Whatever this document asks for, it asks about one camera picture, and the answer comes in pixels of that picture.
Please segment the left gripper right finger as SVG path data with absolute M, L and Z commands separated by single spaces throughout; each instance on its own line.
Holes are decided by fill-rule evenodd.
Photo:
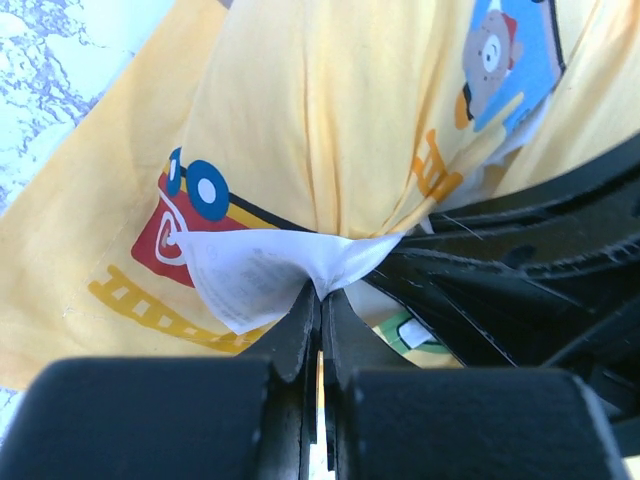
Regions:
M 322 301 L 323 387 L 328 467 L 337 479 L 364 479 L 368 443 L 383 395 L 376 391 L 415 367 L 389 347 L 340 290 Z

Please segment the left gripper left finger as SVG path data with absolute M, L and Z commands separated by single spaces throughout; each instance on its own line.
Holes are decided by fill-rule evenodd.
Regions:
M 319 337 L 320 301 L 306 284 L 289 312 L 242 353 L 268 362 L 255 479 L 309 477 L 310 446 L 317 441 Z

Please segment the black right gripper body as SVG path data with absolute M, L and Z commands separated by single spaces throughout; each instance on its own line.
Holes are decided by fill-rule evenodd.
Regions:
M 499 351 L 514 367 L 563 368 L 597 393 L 614 425 L 639 435 L 639 237 L 511 234 Z

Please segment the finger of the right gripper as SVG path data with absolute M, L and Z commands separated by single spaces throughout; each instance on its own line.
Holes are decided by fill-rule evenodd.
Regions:
M 366 280 L 406 307 L 468 367 L 559 367 L 565 362 L 565 296 L 534 273 L 535 247 L 496 260 L 409 248 Z
M 639 277 L 639 145 L 535 187 L 433 216 L 424 271 L 559 280 Z

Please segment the yellow cartoon-print pillowcase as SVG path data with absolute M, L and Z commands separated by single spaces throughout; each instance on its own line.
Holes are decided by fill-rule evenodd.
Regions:
M 1 382 L 231 356 L 168 236 L 401 239 L 639 129 L 635 1 L 177 2 L 1 219 Z

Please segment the white pillow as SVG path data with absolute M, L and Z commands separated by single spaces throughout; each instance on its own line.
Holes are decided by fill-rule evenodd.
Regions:
M 293 230 L 204 232 L 174 230 L 170 245 L 181 250 L 199 296 L 236 334 L 280 320 L 306 282 L 319 298 L 339 289 L 360 292 L 364 277 L 401 237 L 366 240 Z

